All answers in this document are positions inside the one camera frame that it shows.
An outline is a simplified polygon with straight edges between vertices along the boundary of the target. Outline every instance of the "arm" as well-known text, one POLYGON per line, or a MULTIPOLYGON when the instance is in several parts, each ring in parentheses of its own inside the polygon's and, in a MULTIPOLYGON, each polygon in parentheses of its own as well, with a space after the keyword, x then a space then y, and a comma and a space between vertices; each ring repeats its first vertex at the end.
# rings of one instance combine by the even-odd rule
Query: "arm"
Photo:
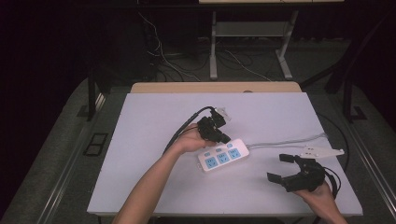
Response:
POLYGON ((201 138, 196 124, 187 127, 176 142, 140 178, 114 218, 113 224, 146 224, 160 200, 177 159, 185 152, 214 145, 214 142, 207 142, 201 138))
POLYGON ((312 192, 308 190, 297 190, 295 194, 303 198, 308 203, 312 211, 323 218, 329 224, 345 224, 347 221, 338 210, 332 197, 332 191, 326 181, 312 192))

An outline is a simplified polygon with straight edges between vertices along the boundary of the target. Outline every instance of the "white cable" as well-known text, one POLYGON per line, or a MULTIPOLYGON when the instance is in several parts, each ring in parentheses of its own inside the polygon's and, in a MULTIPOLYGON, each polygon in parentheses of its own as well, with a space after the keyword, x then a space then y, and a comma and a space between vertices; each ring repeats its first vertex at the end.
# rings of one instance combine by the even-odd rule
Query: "white cable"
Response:
POLYGON ((156 37, 157 37, 157 41, 158 41, 158 47, 157 47, 155 50, 160 49, 160 53, 161 53, 161 56, 163 56, 163 60, 164 60, 167 64, 169 64, 169 66, 171 66, 173 69, 175 69, 177 72, 179 72, 180 74, 183 74, 184 76, 187 76, 187 77, 193 77, 193 78, 195 78, 197 81, 201 81, 201 79, 199 79, 197 76, 189 75, 189 74, 187 74, 187 73, 184 73, 184 72, 182 72, 182 71, 176 69, 171 63, 169 63, 169 62, 166 60, 165 56, 163 55, 163 43, 161 42, 160 38, 158 37, 157 28, 155 27, 154 24, 152 24, 150 21, 148 21, 142 14, 140 14, 140 12, 139 12, 138 14, 139 14, 139 16, 140 16, 143 20, 145 20, 148 24, 150 24, 152 27, 154 27, 154 33, 155 33, 155 35, 156 35, 156 37))
MULTIPOLYGON (((231 56, 233 56, 233 54, 230 52, 230 51, 228 51, 228 50, 225 50, 227 53, 229 53, 229 54, 231 54, 231 56)), ((256 73, 256 72, 253 72, 253 71, 251 71, 250 69, 248 69, 248 68, 246 68, 235 56, 233 56, 235 59, 236 59, 236 61, 245 69, 245 70, 247 70, 248 72, 250 72, 250 73, 252 73, 252 74, 254 74, 254 75, 257 75, 257 76, 259 76, 259 77, 263 77, 263 78, 265 78, 265 79, 267 79, 268 81, 272 81, 271 79, 269 79, 268 77, 265 77, 265 76, 263 76, 263 75, 261 75, 261 74, 258 74, 258 73, 256 73)))
POLYGON ((252 148, 252 147, 274 147, 274 146, 280 146, 280 145, 286 145, 286 144, 291 144, 291 143, 302 143, 302 142, 308 142, 312 141, 314 139, 320 138, 320 137, 325 137, 328 138, 326 133, 320 133, 311 137, 303 138, 303 139, 295 139, 295 140, 289 140, 289 141, 283 141, 283 142, 274 142, 274 143, 256 143, 256 144, 250 144, 247 145, 247 148, 252 148))
POLYGON ((154 57, 160 57, 160 56, 161 56, 161 55, 159 55, 159 54, 151 53, 150 51, 147 51, 147 53, 148 53, 148 54, 151 54, 151 55, 154 56, 154 57))

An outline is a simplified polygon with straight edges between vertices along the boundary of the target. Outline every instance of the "table surface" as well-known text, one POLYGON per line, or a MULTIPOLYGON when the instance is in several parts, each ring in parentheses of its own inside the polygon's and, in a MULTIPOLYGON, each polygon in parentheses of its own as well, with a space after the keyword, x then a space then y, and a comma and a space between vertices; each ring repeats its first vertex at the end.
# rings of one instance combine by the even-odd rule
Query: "table surface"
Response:
POLYGON ((296 82, 155 82, 135 83, 132 93, 301 92, 296 82))
MULTIPOLYGON (((140 176, 161 157, 173 133, 204 106, 225 107, 232 120, 221 130, 232 139, 241 138, 246 144, 302 139, 323 133, 318 117, 303 92, 135 92, 141 90, 142 85, 135 85, 133 93, 126 97, 88 207, 89 213, 115 215, 140 176)), ((271 83, 269 86, 282 85, 284 83, 271 83)), ((149 92, 155 89, 149 86, 146 86, 149 92)), ((330 147, 326 138, 304 143, 307 144, 330 147)), ((184 154, 169 177, 154 215, 311 216, 311 209, 298 196, 287 193, 280 185, 266 179, 266 172, 282 176, 297 174, 298 166, 280 162, 278 155, 299 154, 302 147, 301 144, 294 144, 253 148, 246 160, 208 174, 197 166, 197 155, 202 150, 184 154)), ((346 216, 361 215, 361 205, 338 160, 327 158, 318 162, 333 169, 342 180, 336 200, 341 213, 346 216)))

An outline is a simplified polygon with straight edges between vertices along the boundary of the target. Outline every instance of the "hand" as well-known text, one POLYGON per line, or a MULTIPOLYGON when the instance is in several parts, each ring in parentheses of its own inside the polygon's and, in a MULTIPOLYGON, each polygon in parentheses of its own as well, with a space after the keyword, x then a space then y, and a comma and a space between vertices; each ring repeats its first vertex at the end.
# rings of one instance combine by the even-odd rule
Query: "hand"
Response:
POLYGON ((213 147, 215 145, 215 142, 203 139, 198 132, 198 125, 193 123, 184 129, 171 147, 177 146, 182 150, 181 153, 185 153, 196 151, 202 147, 213 147))
POLYGON ((332 191, 326 181, 314 191, 306 189, 294 191, 308 203, 312 211, 327 223, 347 223, 338 210, 337 204, 332 196, 332 191))

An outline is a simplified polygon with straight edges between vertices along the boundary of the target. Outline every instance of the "white power strip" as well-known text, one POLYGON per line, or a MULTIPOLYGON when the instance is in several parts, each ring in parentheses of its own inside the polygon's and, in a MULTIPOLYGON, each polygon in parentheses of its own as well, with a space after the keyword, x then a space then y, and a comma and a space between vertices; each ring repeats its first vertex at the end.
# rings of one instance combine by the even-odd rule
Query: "white power strip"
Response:
POLYGON ((198 155, 198 160, 205 172, 215 170, 234 161, 245 159, 249 151, 241 139, 215 146, 198 155))

